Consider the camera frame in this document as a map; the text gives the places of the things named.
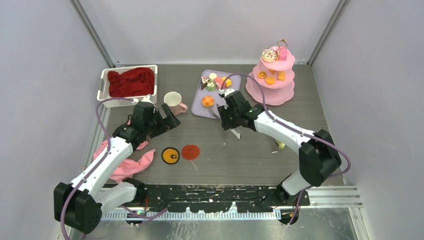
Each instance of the yellow circle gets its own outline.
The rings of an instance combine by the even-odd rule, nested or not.
[[[162,151],[162,160],[167,164],[176,164],[180,160],[180,152],[173,147],[167,147]]]
[[[267,76],[267,73],[264,71],[260,71],[257,73],[257,77],[260,79],[264,79]]]
[[[267,76],[265,78],[265,83],[269,84],[269,85],[273,85],[276,83],[276,79],[273,76]]]

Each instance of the pink mug handle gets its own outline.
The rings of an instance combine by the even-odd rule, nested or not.
[[[180,103],[179,105],[182,107],[182,110],[181,110],[181,112],[182,112],[182,113],[187,112],[187,110],[189,109],[189,108],[187,107],[187,105],[185,105],[184,103]]]

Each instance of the toy orange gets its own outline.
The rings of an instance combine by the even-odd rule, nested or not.
[[[205,107],[205,108],[210,108],[214,105],[215,100],[213,96],[205,96],[201,99],[201,104]]]

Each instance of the toy cookie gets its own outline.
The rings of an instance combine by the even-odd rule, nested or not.
[[[265,78],[265,83],[269,85],[273,85],[276,83],[276,79],[273,76],[267,76]]]
[[[264,71],[260,71],[260,72],[257,73],[257,77],[260,78],[260,79],[264,79],[264,78],[267,77],[267,73],[264,72]]]
[[[277,79],[280,80],[280,81],[286,80],[286,72],[285,71],[279,71]]]

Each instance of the smiley face sticker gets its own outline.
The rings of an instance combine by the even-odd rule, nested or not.
[[[180,160],[180,152],[173,147],[167,147],[162,151],[162,160],[166,164],[176,164]]]

